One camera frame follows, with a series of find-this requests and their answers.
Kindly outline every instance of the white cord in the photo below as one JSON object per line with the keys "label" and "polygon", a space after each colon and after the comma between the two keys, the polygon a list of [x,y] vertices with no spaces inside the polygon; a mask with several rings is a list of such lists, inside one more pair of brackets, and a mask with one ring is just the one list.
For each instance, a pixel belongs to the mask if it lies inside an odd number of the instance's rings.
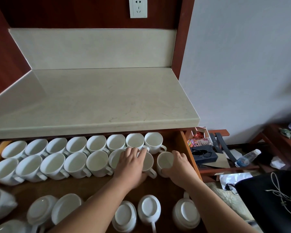
{"label": "white cord", "polygon": [[[274,183],[273,175],[276,177],[276,181],[277,181],[277,185],[278,186]],[[274,172],[271,173],[271,179],[272,179],[272,183],[277,188],[277,190],[265,190],[265,191],[272,191],[274,195],[279,196],[280,197],[280,200],[281,200],[282,206],[284,206],[284,208],[291,214],[291,212],[287,209],[286,201],[284,201],[284,200],[287,200],[287,201],[290,201],[291,202],[291,197],[285,195],[284,193],[282,193],[280,191],[279,181],[278,181],[277,175]]]}

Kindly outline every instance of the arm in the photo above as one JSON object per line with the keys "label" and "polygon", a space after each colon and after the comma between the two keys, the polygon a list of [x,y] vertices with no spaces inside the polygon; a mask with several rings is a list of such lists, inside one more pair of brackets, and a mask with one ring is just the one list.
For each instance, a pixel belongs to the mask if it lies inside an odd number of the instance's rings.
{"label": "arm", "polygon": [[209,233],[256,233],[199,179],[185,154],[177,151],[172,153],[174,154],[173,166],[163,169],[162,173],[189,193]]}
{"label": "arm", "polygon": [[147,175],[142,173],[146,149],[137,157],[137,148],[127,148],[121,153],[114,177],[80,208],[73,211],[50,233],[100,233],[105,232],[126,194],[142,183]]}

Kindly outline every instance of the gray wall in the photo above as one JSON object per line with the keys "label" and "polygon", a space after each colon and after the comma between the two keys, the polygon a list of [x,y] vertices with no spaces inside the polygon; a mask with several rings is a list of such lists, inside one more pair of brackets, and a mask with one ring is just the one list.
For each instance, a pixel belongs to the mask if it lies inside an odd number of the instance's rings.
{"label": "gray wall", "polygon": [[291,0],[195,0],[179,79],[228,144],[291,120]]}

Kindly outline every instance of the white outlet plate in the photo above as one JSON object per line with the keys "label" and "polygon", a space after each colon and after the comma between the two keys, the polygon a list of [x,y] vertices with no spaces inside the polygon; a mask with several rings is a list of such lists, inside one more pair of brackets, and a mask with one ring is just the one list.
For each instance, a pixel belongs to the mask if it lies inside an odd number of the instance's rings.
{"label": "white outlet plate", "polygon": [[130,18],[148,17],[148,0],[129,0]]}

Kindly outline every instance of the wooden drawer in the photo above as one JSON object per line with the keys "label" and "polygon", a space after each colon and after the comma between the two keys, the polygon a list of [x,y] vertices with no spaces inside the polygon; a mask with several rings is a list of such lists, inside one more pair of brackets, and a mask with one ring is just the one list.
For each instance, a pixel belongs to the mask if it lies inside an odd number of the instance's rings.
{"label": "wooden drawer", "polygon": [[[167,151],[171,152],[172,150],[177,150],[180,153],[185,153],[189,162],[200,177],[198,168],[187,145],[183,131],[160,131],[160,133],[163,136],[163,145],[167,147]],[[0,143],[0,153],[8,144],[8,141],[3,141]],[[155,160],[153,167],[154,170],[156,170],[157,156],[158,154],[153,155]],[[15,195],[16,200],[19,203],[18,207],[12,211],[10,215],[0,220],[0,223],[9,219],[19,218],[19,216],[26,216],[26,212],[29,206],[37,198],[44,195],[50,194],[60,198],[65,194],[75,193],[85,201],[94,193],[96,193],[111,178],[112,176],[105,176],[100,178],[91,176],[89,178],[85,177],[82,179],[75,179],[70,176],[64,180],[47,179],[46,181],[38,183],[25,181],[22,184],[12,187],[0,185],[0,188]],[[178,232],[172,221],[172,208],[179,199],[183,198],[183,192],[184,190],[173,184],[169,178],[163,178],[158,175],[155,179],[147,177],[145,182],[142,183],[138,188],[130,191],[124,200],[132,202],[134,206],[137,207],[139,200],[144,195],[152,194],[156,196],[159,199],[162,207],[161,216],[156,223],[157,232]],[[200,224],[198,228],[204,229],[204,226]],[[116,231],[110,224],[107,232]],[[135,232],[151,232],[151,227],[144,226],[140,220],[138,220]]]}

